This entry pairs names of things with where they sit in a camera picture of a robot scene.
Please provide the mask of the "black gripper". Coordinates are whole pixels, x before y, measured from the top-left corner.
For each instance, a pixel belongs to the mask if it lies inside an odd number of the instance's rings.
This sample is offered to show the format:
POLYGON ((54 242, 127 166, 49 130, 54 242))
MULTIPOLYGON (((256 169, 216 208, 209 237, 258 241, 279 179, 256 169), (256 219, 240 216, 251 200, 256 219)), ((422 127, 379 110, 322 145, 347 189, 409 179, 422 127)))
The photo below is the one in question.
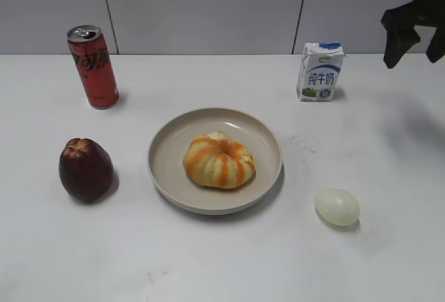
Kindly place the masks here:
POLYGON ((392 69, 420 36, 414 26, 437 27, 426 56, 436 63, 445 54, 444 0, 412 0, 413 6, 399 6, 386 10, 381 23, 387 32, 383 61, 392 69))

